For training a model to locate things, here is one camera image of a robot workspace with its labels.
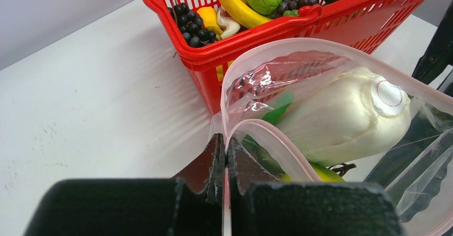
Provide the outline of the white green napa cabbage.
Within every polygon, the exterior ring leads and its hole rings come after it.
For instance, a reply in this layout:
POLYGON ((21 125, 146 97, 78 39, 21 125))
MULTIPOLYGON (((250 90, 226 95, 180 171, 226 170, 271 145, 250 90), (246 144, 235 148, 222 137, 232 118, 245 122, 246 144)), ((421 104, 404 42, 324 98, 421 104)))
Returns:
POLYGON ((277 128, 307 160, 328 167, 391 149, 411 119, 407 93, 359 67, 292 105, 277 128))

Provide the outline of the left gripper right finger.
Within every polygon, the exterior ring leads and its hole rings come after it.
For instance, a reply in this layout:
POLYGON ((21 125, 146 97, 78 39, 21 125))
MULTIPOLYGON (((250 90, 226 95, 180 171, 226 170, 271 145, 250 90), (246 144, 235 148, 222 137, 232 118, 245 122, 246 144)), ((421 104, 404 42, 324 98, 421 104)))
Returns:
POLYGON ((403 235, 388 195, 367 183, 283 183, 236 137, 228 144, 232 235, 403 235))

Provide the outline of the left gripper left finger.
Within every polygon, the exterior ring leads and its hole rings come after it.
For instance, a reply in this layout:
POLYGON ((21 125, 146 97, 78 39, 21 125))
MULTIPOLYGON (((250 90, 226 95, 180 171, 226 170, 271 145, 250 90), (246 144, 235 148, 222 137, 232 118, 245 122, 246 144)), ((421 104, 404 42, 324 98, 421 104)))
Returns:
POLYGON ((221 235, 224 165, 217 133, 171 178, 59 181, 25 235, 221 235))

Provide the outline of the clear zip top bag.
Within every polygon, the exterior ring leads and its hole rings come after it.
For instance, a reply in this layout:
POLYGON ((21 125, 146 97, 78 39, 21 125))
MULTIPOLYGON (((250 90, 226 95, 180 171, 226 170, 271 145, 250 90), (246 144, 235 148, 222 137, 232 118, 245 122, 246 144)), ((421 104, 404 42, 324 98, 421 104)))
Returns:
POLYGON ((289 38, 241 54, 211 131, 280 180, 377 183, 408 235, 452 231, 452 98, 362 51, 289 38))

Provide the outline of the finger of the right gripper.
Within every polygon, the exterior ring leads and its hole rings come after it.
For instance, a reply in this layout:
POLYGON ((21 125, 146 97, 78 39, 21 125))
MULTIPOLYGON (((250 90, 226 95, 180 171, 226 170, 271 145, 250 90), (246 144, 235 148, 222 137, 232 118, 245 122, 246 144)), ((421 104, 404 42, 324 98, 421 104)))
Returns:
POLYGON ((418 60, 412 77, 428 85, 448 65, 452 65, 452 4, 444 14, 425 53, 418 60))

